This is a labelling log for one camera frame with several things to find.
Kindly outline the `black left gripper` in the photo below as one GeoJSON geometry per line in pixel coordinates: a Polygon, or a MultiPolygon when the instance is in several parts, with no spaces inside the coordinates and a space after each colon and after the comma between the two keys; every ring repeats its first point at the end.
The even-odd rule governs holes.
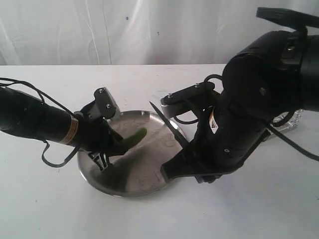
{"type": "Polygon", "coordinates": [[[96,112],[95,106],[87,104],[76,113],[79,126],[74,145],[87,152],[99,170],[104,172],[112,165],[107,155],[124,155],[130,148],[124,138],[96,112]]]}

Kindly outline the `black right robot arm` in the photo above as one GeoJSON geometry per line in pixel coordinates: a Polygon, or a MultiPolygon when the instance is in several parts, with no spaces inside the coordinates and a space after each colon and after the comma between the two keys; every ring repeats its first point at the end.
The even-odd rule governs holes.
{"type": "Polygon", "coordinates": [[[193,112],[194,138],[161,166],[166,181],[195,177],[211,183],[242,167],[277,124],[274,118],[296,110],[319,109],[319,38],[271,31],[233,57],[219,76],[210,77],[161,100],[167,118],[193,112]]]}

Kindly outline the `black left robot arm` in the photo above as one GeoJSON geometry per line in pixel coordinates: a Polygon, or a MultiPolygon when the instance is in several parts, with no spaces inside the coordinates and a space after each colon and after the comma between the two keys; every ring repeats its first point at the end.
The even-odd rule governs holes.
{"type": "Polygon", "coordinates": [[[45,149],[50,147],[50,141],[74,148],[59,164],[49,162],[43,155],[42,161],[53,168],[65,166],[79,150],[87,152],[100,170],[108,167],[109,157],[125,154],[130,148],[128,143],[107,123],[119,114],[105,87],[98,88],[94,100],[74,113],[9,87],[0,89],[2,132],[42,141],[45,149]]]}

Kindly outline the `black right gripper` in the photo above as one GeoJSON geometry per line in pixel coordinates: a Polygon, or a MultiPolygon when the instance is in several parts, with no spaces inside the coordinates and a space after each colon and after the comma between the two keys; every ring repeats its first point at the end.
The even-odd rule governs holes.
{"type": "Polygon", "coordinates": [[[239,120],[235,117],[218,117],[218,129],[213,132],[208,117],[199,117],[194,138],[186,142],[177,132],[174,135],[182,150],[161,166],[165,181],[181,177],[195,177],[198,183],[214,182],[225,174],[239,169],[239,120]]]}

